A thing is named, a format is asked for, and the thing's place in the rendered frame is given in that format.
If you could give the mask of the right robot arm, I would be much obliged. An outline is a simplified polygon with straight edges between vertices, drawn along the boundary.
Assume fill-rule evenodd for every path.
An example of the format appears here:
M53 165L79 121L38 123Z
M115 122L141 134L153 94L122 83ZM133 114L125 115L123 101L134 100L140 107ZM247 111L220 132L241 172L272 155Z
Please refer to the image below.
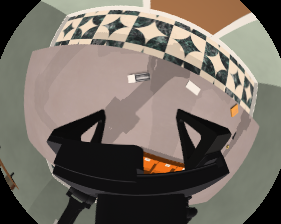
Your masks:
M195 207L189 207L188 201L192 198L192 196L185 197L186 203L186 213L187 213L187 224L191 221L192 217L195 217L197 214L197 209ZM188 206L188 207L187 207Z

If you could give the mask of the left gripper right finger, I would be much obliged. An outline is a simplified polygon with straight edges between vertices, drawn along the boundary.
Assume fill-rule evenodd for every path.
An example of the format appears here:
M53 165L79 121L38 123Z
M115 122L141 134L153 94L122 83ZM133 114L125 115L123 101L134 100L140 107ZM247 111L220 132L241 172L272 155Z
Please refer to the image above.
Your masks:
M221 151L231 137L228 128L181 109L177 109L176 122L185 170L195 168L204 156ZM201 135L201 140L196 148L188 135L184 122Z

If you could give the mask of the orange rack of bins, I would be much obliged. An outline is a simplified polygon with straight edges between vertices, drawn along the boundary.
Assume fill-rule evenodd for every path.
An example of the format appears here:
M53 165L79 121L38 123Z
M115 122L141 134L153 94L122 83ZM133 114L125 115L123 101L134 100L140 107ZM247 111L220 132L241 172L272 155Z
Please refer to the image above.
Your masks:
M144 152L144 174L174 172L175 170L185 170L184 168L184 163L172 161Z

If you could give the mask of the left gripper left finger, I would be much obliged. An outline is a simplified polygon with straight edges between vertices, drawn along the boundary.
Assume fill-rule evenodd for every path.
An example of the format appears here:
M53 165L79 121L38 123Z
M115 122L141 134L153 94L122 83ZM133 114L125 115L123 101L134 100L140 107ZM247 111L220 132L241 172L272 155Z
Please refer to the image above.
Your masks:
M88 129L90 129L97 122L94 135L90 142L101 143L104 127L105 127L106 115L104 109L99 110L91 115L75 120L63 126L54 129L51 135L63 137L65 139L81 141L81 136Z

